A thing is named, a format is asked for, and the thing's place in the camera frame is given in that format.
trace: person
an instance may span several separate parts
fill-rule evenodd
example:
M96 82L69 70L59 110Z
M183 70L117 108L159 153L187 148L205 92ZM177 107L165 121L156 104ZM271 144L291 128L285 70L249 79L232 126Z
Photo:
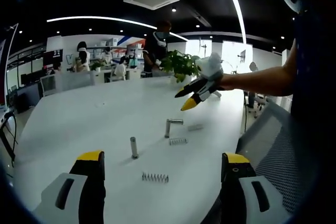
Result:
M73 72L90 71L90 53L87 51L85 41L81 41L77 46L78 57L72 63Z
M56 74L60 72L61 72L61 62L54 62L54 64L52 64L52 71L50 72L50 74Z
M111 53L111 48L110 47L105 47L104 49L104 53L102 56L102 59L107 63L107 64L111 64L112 61L112 53Z
M327 19L322 19L326 9L321 9L316 0L301 0L289 6L298 15L295 17L295 39L289 57L282 67L263 71L229 75L225 74L219 85L225 90L243 89L273 96L293 94L291 114L299 121L312 123L312 116L319 114L315 103L318 96L329 92L327 73L332 72L328 63Z
M76 72L90 71L87 56L87 52L85 51L78 52L78 57L75 62Z
M253 73L224 74L218 85L225 90L243 89L273 96L292 94L291 116L304 130L308 145L320 163L314 188L290 223L306 223L314 216L332 216L334 120L328 116L335 94L333 0L285 0L297 13L295 39L282 67Z
M124 55L120 58L119 64L126 64L130 63L130 57L128 55Z
M153 70L159 70L156 60L162 60L168 52L165 39L169 36L172 25L168 21L160 21L153 34L148 35L143 48L145 77L153 77Z

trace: human arm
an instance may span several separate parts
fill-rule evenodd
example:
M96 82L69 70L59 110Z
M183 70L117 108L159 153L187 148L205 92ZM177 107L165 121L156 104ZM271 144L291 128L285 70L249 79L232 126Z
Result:
M243 74L224 74L219 86L225 90L242 89L254 93L273 96L292 94L292 87L297 73L297 46L294 40L289 58L282 67L274 67Z

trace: spring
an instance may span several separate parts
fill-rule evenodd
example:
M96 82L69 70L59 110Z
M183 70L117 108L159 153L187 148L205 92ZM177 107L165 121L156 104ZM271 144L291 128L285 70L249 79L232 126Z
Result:
M152 174L152 173L143 172L142 180L168 183L169 177L168 175L163 175L163 174Z
M178 138L170 138L169 139L169 145L173 145L173 144L186 144L188 143L188 140L186 138L181 138L181 137L178 137Z

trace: curved light strip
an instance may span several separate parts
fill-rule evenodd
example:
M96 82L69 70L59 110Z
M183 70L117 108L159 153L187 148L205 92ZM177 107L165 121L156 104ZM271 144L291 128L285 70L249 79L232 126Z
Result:
M235 5L236 8L236 12L238 15L238 19L239 19L239 24L240 24L240 28L241 28L241 35L243 36L243 43L246 44L246 33L245 33L245 26L244 26L244 21L243 21L243 15L241 14L241 9L240 9L240 5L238 0L232 0L233 4Z
M68 20L68 19L83 19L83 18L91 18L91 19L105 19L105 20L114 20L114 21L120 21L120 22L125 22L125 23L131 23L131 24L135 24L135 25L139 25L139 26L145 26L145 27L149 27L152 29L156 29L155 26L151 26L151 25L147 25L144 23L140 23L140 22L136 22L136 21L132 21L132 20L128 20L128 19L122 19L122 18L110 18L110 17L99 17L99 16L74 16L74 17L63 17L63 18L53 18L53 19L48 19L47 22L53 22L53 21L60 21L60 20ZM185 41L189 41L188 39L174 34L174 33L170 33L172 36L175 36L177 38L180 38L182 40Z

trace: black ceiling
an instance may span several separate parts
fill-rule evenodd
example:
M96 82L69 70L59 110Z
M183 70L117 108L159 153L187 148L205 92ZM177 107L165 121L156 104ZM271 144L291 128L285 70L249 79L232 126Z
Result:
M239 3L247 34L275 41L275 45L266 45L269 49L277 46L281 50L291 45L294 14L283 0L239 0ZM30 39L33 44L46 41L47 37L55 36L56 31L61 35L119 34L122 29L123 34L138 37L152 31L136 25L92 19L46 23L47 19L67 16L117 17L149 25L167 19L171 21L174 33L197 30L240 33L232 0L181 0L174 4L176 13L171 11L172 5L152 11L123 0L4 0L3 6L6 11L1 20L2 27L19 22L19 30L23 31L15 37L14 51L31 45Z

